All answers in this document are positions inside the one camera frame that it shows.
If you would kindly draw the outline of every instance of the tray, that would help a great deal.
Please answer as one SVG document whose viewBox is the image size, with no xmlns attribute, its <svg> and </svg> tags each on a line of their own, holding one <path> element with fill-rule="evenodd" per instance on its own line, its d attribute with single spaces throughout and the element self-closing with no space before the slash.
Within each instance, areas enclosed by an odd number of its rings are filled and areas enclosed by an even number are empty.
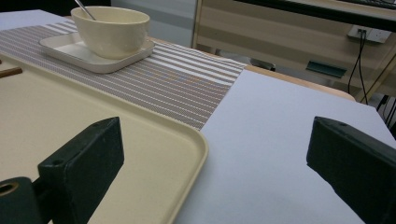
<svg viewBox="0 0 396 224">
<path fill-rule="evenodd" d="M 122 60 L 111 60 L 99 57 L 90 51 L 78 33 L 52 36 L 38 43 L 48 55 L 100 74 L 112 73 L 142 60 L 148 57 L 154 49 L 154 42 L 146 40 L 142 49 L 136 54 Z"/>
<path fill-rule="evenodd" d="M 125 163 L 90 223 L 172 223 L 207 157 L 191 126 L 0 54 L 0 180 L 37 165 L 89 124 L 120 117 Z"/>
</svg>

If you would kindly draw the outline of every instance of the saucer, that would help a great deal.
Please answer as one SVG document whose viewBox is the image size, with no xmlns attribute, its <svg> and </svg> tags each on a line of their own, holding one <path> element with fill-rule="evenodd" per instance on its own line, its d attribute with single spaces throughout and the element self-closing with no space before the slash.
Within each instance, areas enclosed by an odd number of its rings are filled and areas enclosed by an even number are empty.
<svg viewBox="0 0 396 224">
<path fill-rule="evenodd" d="M 78 33 L 52 36 L 38 43 L 48 55 L 100 74 L 115 72 L 148 57 L 155 46 L 153 41 L 146 40 L 143 47 L 135 54 L 124 59 L 112 60 L 99 57 L 90 51 Z"/>
</svg>

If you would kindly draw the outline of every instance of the table runner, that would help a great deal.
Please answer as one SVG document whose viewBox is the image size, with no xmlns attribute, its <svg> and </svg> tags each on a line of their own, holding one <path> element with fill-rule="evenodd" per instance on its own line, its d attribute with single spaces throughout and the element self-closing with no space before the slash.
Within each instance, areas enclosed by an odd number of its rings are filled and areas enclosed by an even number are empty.
<svg viewBox="0 0 396 224">
<path fill-rule="evenodd" d="M 0 32 L 0 50 L 201 130 L 245 64 L 155 42 L 151 56 L 98 75 L 45 54 L 38 41 L 76 32 L 72 21 Z"/>
</svg>

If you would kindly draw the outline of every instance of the power outlet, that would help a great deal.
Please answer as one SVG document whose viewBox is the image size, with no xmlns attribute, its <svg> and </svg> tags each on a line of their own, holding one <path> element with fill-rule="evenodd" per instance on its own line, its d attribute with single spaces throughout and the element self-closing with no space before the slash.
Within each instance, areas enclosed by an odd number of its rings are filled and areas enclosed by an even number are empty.
<svg viewBox="0 0 396 224">
<path fill-rule="evenodd" d="M 390 34 L 391 34 L 390 31 L 373 29 L 370 32 L 370 34 L 367 35 L 367 40 L 374 41 L 377 43 L 385 43 L 385 41 L 387 41 Z"/>
<path fill-rule="evenodd" d="M 360 30 L 365 30 L 366 36 L 369 36 L 369 34 L 372 32 L 373 29 L 370 27 L 353 25 L 352 29 L 350 29 L 350 31 L 349 31 L 349 33 L 347 33 L 347 35 L 350 37 L 354 37 L 354 38 L 361 38 Z"/>
<path fill-rule="evenodd" d="M 367 40 L 376 43 L 385 43 L 391 34 L 391 32 L 389 31 L 383 31 L 383 30 L 373 29 L 370 27 L 353 25 L 347 35 L 354 38 L 361 38 L 360 31 L 362 30 L 366 31 Z"/>
</svg>

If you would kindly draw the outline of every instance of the white bowl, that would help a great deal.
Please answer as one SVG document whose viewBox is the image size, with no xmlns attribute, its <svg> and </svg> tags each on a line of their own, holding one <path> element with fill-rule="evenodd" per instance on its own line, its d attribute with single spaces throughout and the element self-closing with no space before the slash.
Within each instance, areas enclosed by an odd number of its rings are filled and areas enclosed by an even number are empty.
<svg viewBox="0 0 396 224">
<path fill-rule="evenodd" d="M 149 16 L 121 7 L 87 7 L 93 21 L 80 7 L 71 15 L 85 45 L 103 58 L 123 59 L 143 46 L 149 28 Z"/>
</svg>

